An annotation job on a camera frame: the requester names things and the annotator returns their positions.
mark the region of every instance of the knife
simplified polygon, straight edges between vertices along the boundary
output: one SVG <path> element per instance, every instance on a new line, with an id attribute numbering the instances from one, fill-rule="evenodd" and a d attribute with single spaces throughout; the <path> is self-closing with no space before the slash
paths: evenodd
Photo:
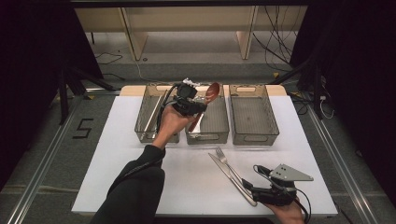
<path id="1" fill-rule="evenodd" d="M 246 193 L 246 191 L 235 181 L 235 179 L 231 176 L 230 168 L 222 163 L 216 156 L 208 153 L 212 160 L 218 165 L 220 170 L 227 175 L 227 177 L 233 182 L 233 184 L 239 189 L 241 194 L 245 197 L 245 199 L 253 206 L 257 206 L 257 202 L 254 202 L 253 199 Z"/>

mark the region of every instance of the utensil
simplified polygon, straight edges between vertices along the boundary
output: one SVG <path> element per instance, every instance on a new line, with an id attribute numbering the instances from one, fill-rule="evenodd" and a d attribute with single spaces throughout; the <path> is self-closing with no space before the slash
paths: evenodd
<path id="1" fill-rule="evenodd" d="M 233 174 L 236 176 L 236 178 L 238 179 L 239 183 L 242 184 L 242 178 L 239 174 L 236 173 L 235 169 L 227 162 L 227 158 L 225 157 L 224 153 L 222 152 L 221 148 L 218 147 L 216 149 L 216 153 L 218 154 L 219 160 L 224 163 L 226 166 L 228 166 L 228 168 L 230 168 L 230 170 L 233 172 Z"/>
<path id="2" fill-rule="evenodd" d="M 192 130 L 192 132 L 189 133 L 189 135 L 190 135 L 191 137 L 197 138 L 197 137 L 201 136 L 201 135 L 200 135 L 200 132 L 201 132 L 201 121 L 202 121 L 202 118 L 203 118 L 203 117 L 204 117 L 204 114 L 203 114 L 203 115 L 200 117 L 200 119 L 198 120 L 197 125 L 196 125 L 196 127 L 194 128 L 194 130 Z"/>
<path id="3" fill-rule="evenodd" d="M 210 102 L 216 100 L 220 92 L 220 85 L 217 82 L 212 83 L 206 90 L 205 94 L 205 104 L 209 104 Z M 198 120 L 200 120 L 202 116 L 202 113 L 199 113 L 197 117 L 195 118 L 195 121 L 192 122 L 189 128 L 189 132 L 192 132 L 195 128 L 195 126 L 198 123 Z"/>
<path id="4" fill-rule="evenodd" d="M 216 165 L 220 168 L 220 170 L 227 175 L 227 177 L 233 182 L 233 184 L 236 186 L 237 189 L 239 189 L 239 192 L 245 197 L 245 199 L 252 205 L 252 206 L 257 206 L 257 202 L 254 202 L 252 197 L 247 194 L 247 192 L 236 182 L 236 180 L 231 176 L 230 173 L 230 168 L 226 166 L 224 163 L 222 163 L 216 156 L 208 153 L 209 156 L 212 158 L 212 160 L 216 163 Z"/>
<path id="5" fill-rule="evenodd" d="M 154 109 L 151 112 L 151 115 L 148 119 L 148 123 L 146 124 L 145 130 L 143 131 L 142 135 L 140 136 L 140 140 L 143 140 L 145 136 L 147 135 L 147 132 L 151 130 L 152 125 L 154 124 L 155 118 L 158 116 L 158 113 L 160 112 L 160 107 L 161 103 L 163 102 L 163 98 L 165 98 L 166 93 L 168 90 L 165 90 L 163 95 L 160 96 L 160 98 L 157 101 L 157 104 L 155 105 Z"/>

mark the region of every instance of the metal rail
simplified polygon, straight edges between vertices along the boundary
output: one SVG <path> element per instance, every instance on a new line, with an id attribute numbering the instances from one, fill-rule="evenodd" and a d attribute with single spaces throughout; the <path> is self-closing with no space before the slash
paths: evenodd
<path id="1" fill-rule="evenodd" d="M 23 219 L 25 218 L 30 205 L 37 194 L 37 191 L 44 180 L 44 177 L 47 174 L 50 165 L 52 164 L 53 159 L 58 152 L 58 149 L 64 140 L 64 136 L 70 126 L 71 121 L 75 115 L 75 112 L 82 102 L 83 96 L 76 96 L 70 106 L 70 114 L 68 118 L 65 120 L 64 124 L 58 128 L 55 136 L 50 143 L 46 154 L 44 155 L 43 159 L 41 160 L 40 164 L 38 165 L 37 169 L 35 170 L 35 174 L 33 175 L 32 179 L 30 180 L 28 186 L 26 187 L 24 193 L 20 197 L 19 201 L 15 205 L 10 217 L 8 218 L 7 224 L 16 224 L 22 223 Z"/>
<path id="2" fill-rule="evenodd" d="M 361 188 L 359 187 L 358 183 L 350 172 L 347 163 L 345 162 L 343 156 L 338 150 L 337 145 L 332 140 L 332 136 L 327 130 L 323 120 L 318 119 L 316 113 L 311 106 L 308 106 L 308 109 L 309 116 L 311 117 L 315 127 L 317 128 L 320 138 L 323 141 L 327 151 L 329 152 L 332 162 L 334 163 L 334 166 L 338 174 L 340 175 L 341 180 L 343 181 L 344 186 L 346 187 L 346 190 L 349 193 L 350 198 L 352 199 L 352 202 L 355 204 L 355 207 L 359 215 L 361 216 L 361 220 L 363 221 L 363 223 L 368 224 L 378 223 L 373 209 L 366 200 L 365 196 L 361 191 Z"/>

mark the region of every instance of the human arm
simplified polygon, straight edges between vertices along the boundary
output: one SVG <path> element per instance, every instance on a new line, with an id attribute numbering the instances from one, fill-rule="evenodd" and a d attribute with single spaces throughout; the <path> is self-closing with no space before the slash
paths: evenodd
<path id="1" fill-rule="evenodd" d="M 179 133 L 189 122 L 193 121 L 194 117 L 182 116 L 172 106 L 167 106 L 163 111 L 160 130 L 152 145 L 164 149 L 165 145 L 174 134 Z"/>
<path id="2" fill-rule="evenodd" d="M 97 223 L 152 223 L 163 192 L 161 169 L 165 145 L 193 117 L 183 117 L 172 106 L 163 111 L 161 128 L 152 145 L 129 161 L 111 185 L 107 197 L 91 220 Z"/>
<path id="3" fill-rule="evenodd" d="M 274 212 L 275 216 L 282 224 L 304 224 L 301 207 L 296 202 L 284 206 L 266 203 L 265 206 Z"/>

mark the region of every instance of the robotic hand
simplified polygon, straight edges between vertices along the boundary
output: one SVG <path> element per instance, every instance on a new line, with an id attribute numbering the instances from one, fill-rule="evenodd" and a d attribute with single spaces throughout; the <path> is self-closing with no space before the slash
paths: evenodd
<path id="1" fill-rule="evenodd" d="M 255 171 L 271 182 L 270 189 L 255 188 L 252 184 L 242 179 L 245 189 L 251 191 L 253 200 L 260 203 L 268 203 L 276 206 L 291 204 L 297 197 L 297 188 L 294 181 L 312 181 L 312 176 L 297 171 L 288 165 L 280 164 L 275 170 L 269 170 L 263 166 L 255 165 Z"/>

